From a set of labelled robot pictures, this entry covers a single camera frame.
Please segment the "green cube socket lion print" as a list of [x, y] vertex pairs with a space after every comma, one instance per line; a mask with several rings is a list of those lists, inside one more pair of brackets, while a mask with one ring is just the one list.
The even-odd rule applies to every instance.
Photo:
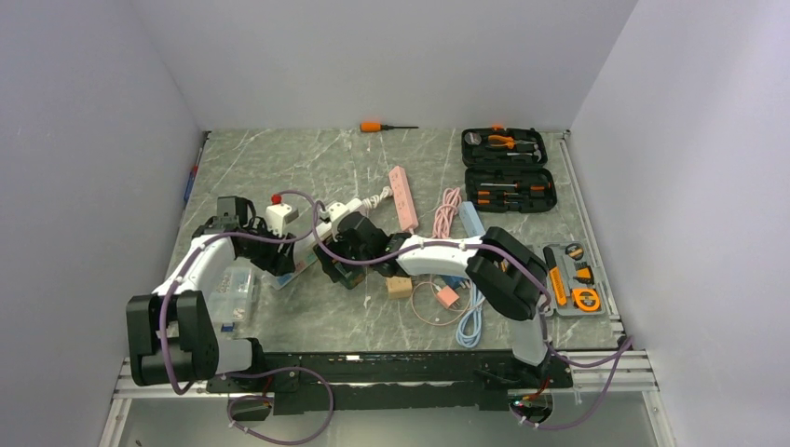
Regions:
[[341, 284], [348, 290], [353, 290], [361, 282], [365, 280], [366, 271], [361, 266], [346, 266], [344, 264], [336, 264], [335, 272], [337, 273], [336, 283]]

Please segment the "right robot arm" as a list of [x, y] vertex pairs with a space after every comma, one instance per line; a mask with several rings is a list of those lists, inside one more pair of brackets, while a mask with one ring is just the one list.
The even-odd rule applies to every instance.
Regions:
[[536, 386], [550, 371], [542, 297], [548, 266], [515, 236], [497, 226], [461, 239], [408, 232], [386, 234], [359, 212], [339, 219], [316, 251], [324, 272], [338, 281], [350, 267], [370, 267], [386, 278], [423, 275], [465, 278], [499, 315], [514, 323], [513, 373]]

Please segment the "salmon usb charger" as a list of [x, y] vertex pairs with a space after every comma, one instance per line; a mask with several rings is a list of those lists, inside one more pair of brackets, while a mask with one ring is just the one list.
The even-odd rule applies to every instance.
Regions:
[[449, 286], [438, 289], [435, 297], [445, 309], [456, 308], [456, 303], [459, 301], [459, 295]]

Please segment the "dark blue cube socket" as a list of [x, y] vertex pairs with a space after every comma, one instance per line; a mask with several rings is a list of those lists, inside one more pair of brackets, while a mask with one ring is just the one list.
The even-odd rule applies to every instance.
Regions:
[[468, 281], [464, 278], [455, 277], [455, 276], [442, 276], [442, 280], [447, 287], [453, 290], [467, 289], [469, 287]]

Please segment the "beige cube socket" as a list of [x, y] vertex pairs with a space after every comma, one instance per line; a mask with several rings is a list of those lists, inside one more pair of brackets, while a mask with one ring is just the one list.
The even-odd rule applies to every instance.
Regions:
[[386, 278], [386, 287], [389, 299], [408, 299], [414, 291], [413, 281], [410, 278]]

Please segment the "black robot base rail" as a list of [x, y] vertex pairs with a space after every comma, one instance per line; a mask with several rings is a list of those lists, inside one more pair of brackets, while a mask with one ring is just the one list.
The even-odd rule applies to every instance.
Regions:
[[272, 378], [212, 378], [214, 394], [266, 393], [276, 415], [327, 408], [337, 411], [474, 407], [506, 411], [521, 395], [573, 386], [559, 359], [529, 366], [509, 350], [269, 353], [263, 373]]

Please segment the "light blue power strip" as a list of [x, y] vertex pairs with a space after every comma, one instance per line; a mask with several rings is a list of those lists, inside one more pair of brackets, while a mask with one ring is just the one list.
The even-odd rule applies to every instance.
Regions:
[[458, 217], [468, 237], [482, 236], [486, 229], [477, 210], [470, 201], [463, 201], [458, 207]]

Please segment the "pink power strip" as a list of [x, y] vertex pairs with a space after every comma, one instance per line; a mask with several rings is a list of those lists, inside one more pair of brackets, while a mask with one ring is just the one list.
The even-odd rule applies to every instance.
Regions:
[[388, 178], [400, 228], [413, 233], [418, 227], [418, 219], [406, 171], [403, 167], [396, 166], [389, 172]]

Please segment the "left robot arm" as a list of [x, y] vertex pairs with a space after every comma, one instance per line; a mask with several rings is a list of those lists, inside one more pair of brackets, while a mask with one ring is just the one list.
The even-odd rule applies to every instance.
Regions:
[[287, 226], [298, 216], [280, 196], [263, 212], [242, 196], [218, 198], [215, 215], [195, 230], [188, 253], [166, 281], [127, 303], [130, 372], [137, 386], [169, 384], [183, 394], [190, 384], [222, 374], [246, 391], [266, 382], [260, 342], [219, 340], [206, 299], [238, 258], [273, 276], [291, 273], [297, 238]]

